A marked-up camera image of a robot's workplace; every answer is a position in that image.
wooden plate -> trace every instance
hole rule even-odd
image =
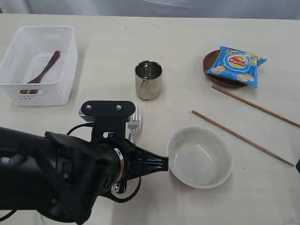
[[[218,76],[214,76],[211,74],[207,74],[206,71],[208,69],[211,68],[211,66],[214,64],[214,62],[216,61],[218,55],[220,53],[220,50],[215,50],[211,53],[208,53],[205,58],[203,59],[203,72],[205,73],[205,75],[212,80],[215,83],[218,83],[224,87],[228,87],[228,88],[241,88],[241,87],[245,87],[247,86],[247,84],[245,83],[241,83],[238,81],[232,81],[232,80],[227,80],[225,78],[222,77],[218,77]]]

wooden chopstick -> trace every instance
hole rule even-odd
[[[254,107],[254,108],[256,108],[256,109],[259,109],[259,110],[261,110],[261,111],[263,111],[263,112],[265,112],[265,113],[267,113],[267,114],[270,114],[271,116],[274,116],[274,117],[276,117],[276,118],[278,118],[278,119],[281,119],[281,120],[283,120],[283,121],[285,121],[285,122],[287,122],[287,123],[290,123],[290,124],[295,125],[295,126],[297,126],[297,127],[300,128],[300,124],[299,124],[299,123],[296,123],[296,122],[294,122],[294,121],[292,121],[292,120],[289,120],[289,119],[286,118],[286,117],[283,117],[283,116],[281,116],[281,115],[278,115],[277,113],[274,113],[274,112],[272,112],[272,111],[270,111],[270,110],[268,110],[268,109],[265,109],[265,108],[263,108],[263,107],[261,107],[261,106],[259,106],[259,105],[254,104],[254,103],[252,103],[252,102],[249,102],[249,101],[247,101],[247,100],[245,100],[245,99],[243,99],[243,98],[241,98],[241,97],[239,97],[239,96],[237,96],[237,95],[234,95],[234,94],[232,94],[232,93],[230,93],[230,92],[224,90],[223,88],[220,88],[220,87],[218,87],[218,86],[216,86],[216,85],[212,85],[212,88],[215,89],[215,90],[218,90],[218,91],[220,91],[220,92],[222,92],[222,93],[224,93],[224,94],[226,94],[226,95],[228,95],[228,96],[230,96],[230,97],[233,97],[233,98],[235,98],[235,99],[237,99],[237,100],[239,100],[239,101],[241,101],[241,102],[243,102],[243,103],[246,103],[247,105],[250,105],[250,106],[252,106],[252,107]]]
[[[293,163],[290,163],[289,161],[286,161],[285,159],[281,158],[280,156],[276,155],[275,153],[273,153],[273,152],[271,152],[271,151],[269,151],[269,150],[263,148],[262,146],[260,146],[260,145],[258,145],[258,144],[256,144],[256,143],[254,143],[254,142],[252,142],[252,141],[250,141],[249,139],[247,139],[247,138],[245,138],[245,137],[243,137],[243,136],[241,136],[241,135],[235,133],[234,131],[232,131],[232,130],[230,130],[230,129],[224,127],[224,126],[222,126],[221,124],[219,124],[219,123],[217,123],[217,122],[215,122],[215,121],[213,121],[213,120],[207,118],[206,116],[203,116],[202,114],[196,112],[195,110],[193,110],[192,113],[195,114],[196,116],[199,116],[199,117],[201,117],[202,119],[208,121],[209,123],[212,123],[213,125],[215,125],[215,126],[221,128],[222,130],[227,131],[228,133],[232,134],[233,136],[236,136],[237,138],[239,138],[239,139],[241,139],[241,140],[247,142],[248,144],[251,144],[252,146],[254,146],[254,147],[256,147],[257,149],[259,149],[260,151],[263,151],[264,153],[267,153],[268,155],[270,155],[270,156],[272,156],[272,157],[274,157],[274,158],[277,158],[277,159],[279,159],[280,161],[282,161],[282,162],[284,162],[284,163],[286,163],[286,164],[288,164],[288,165],[290,165],[290,166],[295,166]]]

bowl rim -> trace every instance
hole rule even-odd
[[[190,130],[190,129],[198,129],[198,130],[204,130],[205,132],[208,132],[208,133],[211,133],[212,135],[214,135],[215,137],[217,137],[222,143],[223,143],[223,146],[225,148],[225,150],[227,151],[228,155],[229,155],[229,159],[230,159],[230,168],[229,170],[227,171],[226,175],[224,176],[224,178],[222,180],[220,180],[219,182],[217,183],[214,183],[214,184],[211,184],[211,185],[195,185],[195,184],[192,184],[190,183],[189,181],[187,180],[184,180],[182,177],[180,177],[177,173],[176,173],[176,170],[174,169],[174,167],[172,166],[171,163],[169,163],[169,168],[170,170],[172,171],[172,173],[175,175],[175,177],[177,177],[181,182],[185,183],[186,185],[189,185],[193,188],[200,188],[200,189],[209,189],[209,188],[215,188],[221,184],[223,184],[231,175],[232,171],[233,171],[233,158],[231,156],[231,153],[230,151],[228,150],[227,146],[226,146],[226,143],[225,141],[223,140],[222,137],[220,137],[218,134],[216,134],[215,132],[211,131],[211,130],[208,130],[208,129],[205,129],[205,128],[202,128],[202,127],[184,127],[184,128],[181,128],[180,130],[176,131],[172,137],[170,138],[169,142],[168,142],[168,145],[167,145],[167,148],[166,148],[166,155],[169,157],[169,148],[170,148],[170,144],[171,142],[175,139],[175,137],[177,137],[180,133],[182,133],[183,131],[185,130]]]

potato chip bag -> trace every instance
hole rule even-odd
[[[267,59],[256,54],[221,46],[220,54],[208,74],[239,81],[257,88],[258,69]]]

white table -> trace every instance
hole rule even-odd
[[[130,18],[65,15],[0,15],[0,59],[23,25],[75,27],[79,61],[71,99],[60,107],[16,107],[0,93],[0,126],[43,135],[66,133],[82,123],[78,109],[87,100],[140,101],[143,134],[137,144],[165,155],[172,134],[200,126],[219,134],[234,159],[223,185],[200,190],[171,172],[142,179],[138,195],[125,204],[99,197],[87,225],[281,225],[300,222],[300,176],[292,168],[196,117],[197,110],[296,163],[300,130],[211,88],[202,60],[220,45],[259,53],[259,88],[232,90],[243,98],[300,122],[300,21]],[[153,101],[135,94],[134,66],[156,60],[164,70],[163,90]],[[89,139],[83,128],[74,135]],[[34,211],[19,211],[3,225],[41,224]],[[45,224],[57,224],[44,219]]]

